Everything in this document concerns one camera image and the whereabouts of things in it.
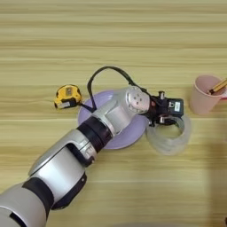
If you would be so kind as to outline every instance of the silver arm segment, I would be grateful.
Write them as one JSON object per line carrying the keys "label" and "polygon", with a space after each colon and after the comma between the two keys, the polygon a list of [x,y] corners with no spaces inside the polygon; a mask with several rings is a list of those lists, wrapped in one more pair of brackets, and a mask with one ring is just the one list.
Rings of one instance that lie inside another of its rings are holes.
{"label": "silver arm segment", "polygon": [[116,91],[78,129],[62,137],[29,171],[29,179],[0,195],[0,223],[7,227],[44,227],[50,209],[70,204],[86,183],[85,167],[137,114],[150,98],[138,87]]}

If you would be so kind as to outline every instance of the tape measure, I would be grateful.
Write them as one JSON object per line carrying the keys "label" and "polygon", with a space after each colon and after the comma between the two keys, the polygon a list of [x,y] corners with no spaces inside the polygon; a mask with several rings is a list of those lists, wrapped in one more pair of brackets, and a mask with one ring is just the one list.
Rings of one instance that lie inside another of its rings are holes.
{"label": "tape measure", "polygon": [[62,86],[56,93],[54,106],[58,109],[65,109],[80,105],[82,102],[82,94],[80,89],[72,84]]}

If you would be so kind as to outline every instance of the pencil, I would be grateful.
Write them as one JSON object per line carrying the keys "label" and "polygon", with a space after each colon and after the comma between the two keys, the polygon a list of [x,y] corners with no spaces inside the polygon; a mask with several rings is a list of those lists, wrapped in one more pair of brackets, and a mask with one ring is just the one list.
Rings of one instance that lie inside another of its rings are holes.
{"label": "pencil", "polygon": [[227,78],[222,81],[219,82],[213,89],[208,91],[209,95],[213,95],[215,92],[219,91],[221,88],[225,87],[227,85]]}

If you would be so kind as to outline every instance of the pink cup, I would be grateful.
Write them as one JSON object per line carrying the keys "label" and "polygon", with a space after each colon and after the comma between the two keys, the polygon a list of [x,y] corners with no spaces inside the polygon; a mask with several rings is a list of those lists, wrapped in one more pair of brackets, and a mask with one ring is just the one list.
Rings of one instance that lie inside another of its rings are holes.
{"label": "pink cup", "polygon": [[190,108],[195,114],[208,114],[222,98],[226,88],[220,89],[214,95],[207,94],[220,81],[220,79],[213,75],[201,75],[197,77],[190,99]]}

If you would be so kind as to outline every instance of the table surface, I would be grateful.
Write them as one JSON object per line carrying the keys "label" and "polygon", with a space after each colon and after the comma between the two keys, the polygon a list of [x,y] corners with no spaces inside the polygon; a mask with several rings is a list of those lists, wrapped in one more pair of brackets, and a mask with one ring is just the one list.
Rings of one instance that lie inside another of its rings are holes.
{"label": "table surface", "polygon": [[[101,152],[85,188],[47,226],[224,226],[226,101],[198,116],[188,97],[199,74],[226,76],[226,11],[224,0],[1,0],[0,192],[24,181],[36,158],[77,125],[78,108],[53,107],[57,88],[77,84],[85,99],[92,73],[115,65],[152,94],[184,98],[190,143],[172,157],[145,136]],[[125,86],[107,71],[94,91]]]}

